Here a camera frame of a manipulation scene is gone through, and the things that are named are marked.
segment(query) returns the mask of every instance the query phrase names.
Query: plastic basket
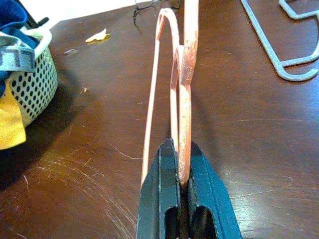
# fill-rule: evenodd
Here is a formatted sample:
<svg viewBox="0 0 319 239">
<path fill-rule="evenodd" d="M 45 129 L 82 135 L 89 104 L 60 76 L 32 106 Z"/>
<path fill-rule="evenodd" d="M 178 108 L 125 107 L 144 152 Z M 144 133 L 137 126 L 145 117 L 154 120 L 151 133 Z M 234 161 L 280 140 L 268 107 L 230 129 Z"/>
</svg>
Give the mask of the plastic basket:
<svg viewBox="0 0 319 239">
<path fill-rule="evenodd" d="M 32 29 L 24 32 L 40 40 L 35 48 L 35 70 L 33 73 L 17 71 L 11 73 L 9 85 L 18 102 L 23 125 L 34 121 L 48 106 L 57 89 L 56 69 L 48 45 L 52 34 L 46 29 Z"/>
</svg>

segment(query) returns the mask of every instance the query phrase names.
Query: brown table surface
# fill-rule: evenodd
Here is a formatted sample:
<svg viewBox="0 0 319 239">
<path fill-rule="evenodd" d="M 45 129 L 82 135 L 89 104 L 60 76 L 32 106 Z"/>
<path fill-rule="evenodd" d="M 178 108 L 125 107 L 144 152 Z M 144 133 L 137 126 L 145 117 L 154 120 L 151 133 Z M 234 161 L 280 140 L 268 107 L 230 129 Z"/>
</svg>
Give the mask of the brown table surface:
<svg viewBox="0 0 319 239">
<path fill-rule="evenodd" d="M 312 53 L 315 18 L 292 21 L 277 0 L 249 3 L 280 59 Z M 159 9 L 142 11 L 138 28 L 131 6 L 52 29 L 55 97 L 27 142 L 0 152 L 0 238 L 135 238 Z M 201 0 L 199 11 L 192 140 L 227 187 L 242 236 L 319 238 L 319 78 L 279 78 L 239 0 Z M 182 32 L 183 9 L 176 14 Z M 85 43 L 103 28 L 108 41 Z M 169 132 L 168 26 L 160 50 L 151 155 Z"/>
</svg>

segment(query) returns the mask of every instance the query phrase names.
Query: gray fabric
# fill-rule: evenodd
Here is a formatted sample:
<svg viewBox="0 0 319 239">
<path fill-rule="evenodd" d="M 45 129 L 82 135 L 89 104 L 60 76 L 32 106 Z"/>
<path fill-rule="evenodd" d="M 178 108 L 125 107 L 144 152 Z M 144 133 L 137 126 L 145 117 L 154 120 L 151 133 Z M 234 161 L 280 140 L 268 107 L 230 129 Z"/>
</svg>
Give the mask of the gray fabric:
<svg viewBox="0 0 319 239">
<path fill-rule="evenodd" d="M 34 71 L 34 50 L 15 36 L 0 32 L 0 71 Z"/>
</svg>

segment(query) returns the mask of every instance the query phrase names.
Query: gray plastic hanger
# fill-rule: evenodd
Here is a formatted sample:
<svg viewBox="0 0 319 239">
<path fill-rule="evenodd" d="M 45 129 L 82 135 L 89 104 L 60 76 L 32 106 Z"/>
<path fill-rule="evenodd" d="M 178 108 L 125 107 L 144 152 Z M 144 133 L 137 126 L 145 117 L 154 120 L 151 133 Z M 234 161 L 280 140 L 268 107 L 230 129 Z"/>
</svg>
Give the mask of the gray plastic hanger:
<svg viewBox="0 0 319 239">
<path fill-rule="evenodd" d="M 319 58 L 319 41 L 317 41 L 316 48 L 314 52 L 310 56 L 301 57 L 297 59 L 292 60 L 286 60 L 286 61 L 280 61 L 277 57 L 275 51 L 273 50 L 271 44 L 269 43 L 267 37 L 265 36 L 258 20 L 256 19 L 252 9 L 250 8 L 249 4 L 247 3 L 247 0 L 241 0 L 242 5 L 244 6 L 246 13 L 261 41 L 263 44 L 267 55 L 270 58 L 270 61 L 273 63 L 275 70 L 277 74 L 287 80 L 287 81 L 294 81 L 294 82 L 300 82 L 300 81 L 306 81 L 318 74 L 318 69 L 314 68 L 310 71 L 301 74 L 301 75 L 293 75 L 285 71 L 284 67 L 287 66 L 293 66 L 298 64 L 304 64 L 308 62 L 312 62 L 314 60 L 317 60 Z M 319 10 L 311 11 L 303 14 L 296 14 L 294 10 L 287 4 L 286 0 L 279 0 L 279 5 L 283 8 L 283 10 L 288 14 L 289 17 L 292 19 L 304 19 L 311 16 L 316 16 L 317 20 L 319 21 Z"/>
</svg>

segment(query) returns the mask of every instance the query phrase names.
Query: white wall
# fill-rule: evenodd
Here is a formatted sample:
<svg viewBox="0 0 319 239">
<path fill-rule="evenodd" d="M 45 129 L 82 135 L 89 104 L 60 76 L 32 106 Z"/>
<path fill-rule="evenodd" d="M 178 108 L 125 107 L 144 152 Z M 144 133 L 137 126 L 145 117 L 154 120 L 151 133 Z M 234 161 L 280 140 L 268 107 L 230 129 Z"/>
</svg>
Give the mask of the white wall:
<svg viewBox="0 0 319 239">
<path fill-rule="evenodd" d="M 45 25 L 51 28 L 61 20 L 88 16 L 125 6 L 135 5 L 135 0 L 20 0 L 36 21 L 49 17 Z"/>
</svg>

